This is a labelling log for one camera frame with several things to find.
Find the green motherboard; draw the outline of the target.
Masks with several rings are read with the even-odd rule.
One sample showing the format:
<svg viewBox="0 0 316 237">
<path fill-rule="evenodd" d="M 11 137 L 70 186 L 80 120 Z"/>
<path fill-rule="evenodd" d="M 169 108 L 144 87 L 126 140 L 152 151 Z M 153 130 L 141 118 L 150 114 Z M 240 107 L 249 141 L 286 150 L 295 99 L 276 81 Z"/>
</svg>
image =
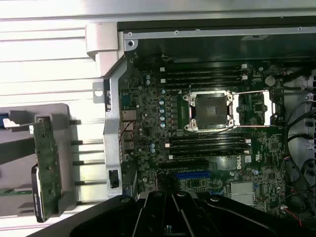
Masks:
<svg viewBox="0 0 316 237">
<path fill-rule="evenodd" d="M 180 76 L 161 77 L 159 69 L 197 68 L 197 67 L 238 67 L 248 68 L 245 71 L 235 71 L 243 76 Z M 257 62 L 220 62 L 177 64 L 164 63 L 159 66 L 137 64 L 130 77 L 119 85 L 119 99 L 121 110 L 121 153 L 126 161 L 122 166 L 123 172 L 133 167 L 135 171 L 136 188 L 142 191 L 185 191 L 200 197 L 207 195 L 221 195 L 231 198 L 232 182 L 252 182 L 255 194 L 254 207 L 266 213 L 284 216 L 285 181 L 281 169 L 284 157 L 284 90 L 283 79 L 285 72 L 281 65 L 272 61 Z M 273 76 L 274 86 L 265 84 L 265 78 Z M 246 92 L 268 90 L 276 105 L 276 113 L 271 117 L 270 127 L 234 127 L 221 132 L 194 133 L 183 129 L 180 106 L 181 96 L 189 92 L 189 88 L 165 88 L 160 79 L 166 78 L 242 78 L 234 82 L 193 82 L 193 83 L 244 83 L 239 87 L 211 87 L 191 88 L 191 91 L 229 90 L 231 92 Z M 264 111 L 263 96 L 260 93 L 239 96 L 240 123 L 245 125 L 263 125 Z M 244 141 L 207 142 L 209 143 L 246 143 L 248 151 L 238 153 L 217 154 L 175 154 L 176 156 L 219 156 L 250 154 L 233 159 L 176 159 L 169 160 L 169 150 L 196 149 L 168 149 L 165 144 L 169 139 L 209 138 L 241 136 Z M 227 149 L 232 147 L 204 148 Z M 208 161 L 207 169 L 196 170 L 157 170 L 160 163 L 168 161 Z M 177 179 L 176 173 L 209 172 L 210 178 Z"/>
</svg>

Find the black expansion slot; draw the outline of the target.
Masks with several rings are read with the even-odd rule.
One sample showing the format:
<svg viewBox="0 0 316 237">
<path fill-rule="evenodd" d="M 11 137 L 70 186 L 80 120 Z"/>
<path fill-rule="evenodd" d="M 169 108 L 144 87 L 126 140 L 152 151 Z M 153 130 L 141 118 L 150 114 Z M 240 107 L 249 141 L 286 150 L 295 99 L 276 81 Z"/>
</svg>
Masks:
<svg viewBox="0 0 316 237">
<path fill-rule="evenodd" d="M 165 163 L 160 163 L 157 170 L 164 169 L 176 169 L 176 170 L 196 170 L 196 169 L 207 169 L 209 162 L 202 161 L 168 161 Z"/>
</svg>

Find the grey parts rack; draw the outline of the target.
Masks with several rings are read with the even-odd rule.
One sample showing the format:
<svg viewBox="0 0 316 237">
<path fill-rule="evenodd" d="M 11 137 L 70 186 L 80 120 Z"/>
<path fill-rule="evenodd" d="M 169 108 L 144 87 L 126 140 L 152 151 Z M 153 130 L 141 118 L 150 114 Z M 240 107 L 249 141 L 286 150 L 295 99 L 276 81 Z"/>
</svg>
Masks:
<svg viewBox="0 0 316 237">
<path fill-rule="evenodd" d="M 62 215 L 76 206 L 75 181 L 69 108 L 65 104 L 0 107 L 10 113 L 15 126 L 0 129 L 0 189 L 31 190 L 31 169 L 36 164 L 33 124 L 39 117 L 49 117 L 58 148 L 62 196 L 58 201 Z M 33 195 L 0 197 L 0 217 L 33 215 Z"/>
</svg>

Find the blue expansion slot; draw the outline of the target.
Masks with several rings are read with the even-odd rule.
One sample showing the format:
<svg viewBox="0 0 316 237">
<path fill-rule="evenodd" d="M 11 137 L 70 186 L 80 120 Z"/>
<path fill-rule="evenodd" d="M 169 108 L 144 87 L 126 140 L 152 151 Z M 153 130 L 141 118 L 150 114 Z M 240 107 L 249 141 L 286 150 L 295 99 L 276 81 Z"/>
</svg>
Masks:
<svg viewBox="0 0 316 237">
<path fill-rule="evenodd" d="M 184 173 L 176 173 L 177 179 L 193 179 L 193 178 L 210 178 L 209 172 L 184 172 Z"/>
</svg>

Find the silver chipset heatsink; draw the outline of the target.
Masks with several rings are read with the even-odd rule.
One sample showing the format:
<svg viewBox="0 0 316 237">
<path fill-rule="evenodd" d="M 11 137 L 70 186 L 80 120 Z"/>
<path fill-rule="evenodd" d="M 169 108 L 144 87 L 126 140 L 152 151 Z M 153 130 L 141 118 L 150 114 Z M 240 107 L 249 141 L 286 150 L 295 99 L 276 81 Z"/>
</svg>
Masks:
<svg viewBox="0 0 316 237">
<path fill-rule="evenodd" d="M 252 182 L 232 182 L 230 187 L 231 199 L 245 205 L 254 205 L 255 194 Z"/>
</svg>

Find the open dark grey PC case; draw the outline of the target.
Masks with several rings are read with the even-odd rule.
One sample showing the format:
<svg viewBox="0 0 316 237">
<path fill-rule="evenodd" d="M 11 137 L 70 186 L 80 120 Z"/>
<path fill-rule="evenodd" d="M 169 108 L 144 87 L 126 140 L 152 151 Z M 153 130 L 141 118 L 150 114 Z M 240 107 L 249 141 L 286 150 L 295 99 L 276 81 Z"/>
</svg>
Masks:
<svg viewBox="0 0 316 237">
<path fill-rule="evenodd" d="M 272 61 L 285 75 L 284 216 L 316 232 L 316 25 L 243 25 L 210 21 L 109 22 L 86 27 L 87 54 L 104 78 L 106 122 L 103 143 L 109 199 L 127 195 L 135 200 L 152 191 L 138 192 L 130 167 L 121 153 L 119 85 L 137 64 L 193 64 Z M 190 237 L 171 191 L 162 237 Z M 189 193 L 201 201 L 208 198 Z"/>
</svg>

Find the silver socket cover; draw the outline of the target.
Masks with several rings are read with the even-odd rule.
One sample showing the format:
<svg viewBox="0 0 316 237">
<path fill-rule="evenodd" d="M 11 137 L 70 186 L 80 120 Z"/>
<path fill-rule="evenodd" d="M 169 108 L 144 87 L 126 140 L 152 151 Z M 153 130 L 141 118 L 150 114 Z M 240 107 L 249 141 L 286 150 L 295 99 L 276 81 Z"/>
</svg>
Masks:
<svg viewBox="0 0 316 237">
<path fill-rule="evenodd" d="M 264 123 L 263 125 L 245 125 L 240 123 L 240 113 L 239 113 L 239 96 L 260 93 L 263 96 L 263 105 L 267 107 L 264 111 Z M 270 92 L 268 90 L 256 90 L 256 91 L 246 91 L 246 92 L 232 92 L 232 118 L 234 121 L 234 127 L 270 127 L 272 126 L 271 117 L 276 113 L 276 105 L 270 97 Z"/>
</svg>

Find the CPU socket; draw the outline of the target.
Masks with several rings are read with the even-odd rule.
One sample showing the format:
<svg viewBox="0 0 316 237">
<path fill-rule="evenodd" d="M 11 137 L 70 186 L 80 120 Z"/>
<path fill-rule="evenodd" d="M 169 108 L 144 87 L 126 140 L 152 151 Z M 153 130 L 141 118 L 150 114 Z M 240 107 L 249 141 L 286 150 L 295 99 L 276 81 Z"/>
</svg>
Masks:
<svg viewBox="0 0 316 237">
<path fill-rule="evenodd" d="M 194 133 L 221 132 L 234 128 L 232 118 L 232 92 L 229 90 L 191 91 L 181 96 L 180 106 L 183 129 Z"/>
</svg>

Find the black RAM slot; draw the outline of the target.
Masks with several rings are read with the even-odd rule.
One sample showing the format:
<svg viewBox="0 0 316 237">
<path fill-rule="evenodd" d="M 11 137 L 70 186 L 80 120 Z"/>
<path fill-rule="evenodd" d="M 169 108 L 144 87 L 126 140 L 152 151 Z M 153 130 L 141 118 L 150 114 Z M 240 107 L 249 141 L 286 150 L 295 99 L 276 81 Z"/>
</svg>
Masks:
<svg viewBox="0 0 316 237">
<path fill-rule="evenodd" d="M 210 159 L 215 159 L 215 158 L 219 158 L 219 159 L 233 159 L 233 158 L 241 158 L 241 157 L 245 157 L 245 156 L 250 156 L 250 154 L 237 154 L 237 155 L 219 155 L 219 156 L 206 156 L 206 155 L 202 155 L 202 156 L 196 156 L 196 155 L 191 155 L 191 156 L 176 156 L 176 155 L 168 155 L 168 159 L 169 160 L 176 160 L 176 159 L 202 159 L 202 158 L 210 158 Z"/>
<path fill-rule="evenodd" d="M 197 148 L 220 148 L 220 147 L 241 147 L 241 148 L 247 148 L 249 147 L 249 144 L 246 143 L 204 143 L 204 144 L 171 144 L 166 143 L 165 148 L 168 149 L 197 149 Z"/>
<path fill-rule="evenodd" d="M 211 87 L 239 87 L 245 86 L 244 83 L 170 83 L 170 84 L 161 84 L 165 88 L 211 88 Z"/>
<path fill-rule="evenodd" d="M 166 78 L 160 79 L 161 83 L 192 83 L 192 82 L 234 82 L 242 81 L 242 78 Z"/>
<path fill-rule="evenodd" d="M 223 72 L 223 71 L 245 71 L 248 68 L 238 67 L 197 67 L 197 68 L 172 68 L 162 67 L 158 72 L 160 73 L 193 73 L 193 72 Z"/>
<path fill-rule="evenodd" d="M 169 139 L 168 143 L 207 143 L 207 142 L 226 142 L 226 141 L 244 141 L 246 138 L 237 136 L 228 137 L 209 137 L 209 138 L 187 138 L 187 139 Z"/>
<path fill-rule="evenodd" d="M 161 77 L 180 77 L 180 76 L 233 76 L 233 77 L 238 77 L 238 76 L 243 76 L 242 73 L 235 73 L 235 72 L 206 72 L 206 73 L 161 73 Z"/>
<path fill-rule="evenodd" d="M 197 153 L 238 153 L 248 151 L 246 148 L 227 148 L 227 149 L 196 149 L 196 150 L 169 150 L 170 154 L 197 154 Z"/>
</svg>

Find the hard disk in blue caddy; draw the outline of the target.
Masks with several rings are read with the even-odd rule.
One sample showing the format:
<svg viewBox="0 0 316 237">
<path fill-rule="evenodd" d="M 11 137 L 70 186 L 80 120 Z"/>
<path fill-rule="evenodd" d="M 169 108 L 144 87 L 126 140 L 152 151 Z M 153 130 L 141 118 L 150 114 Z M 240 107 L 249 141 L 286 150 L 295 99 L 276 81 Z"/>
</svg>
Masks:
<svg viewBox="0 0 316 237">
<path fill-rule="evenodd" d="M 0 129 L 8 129 L 15 126 L 14 121 L 10 119 L 10 113 L 0 112 Z"/>
</svg>

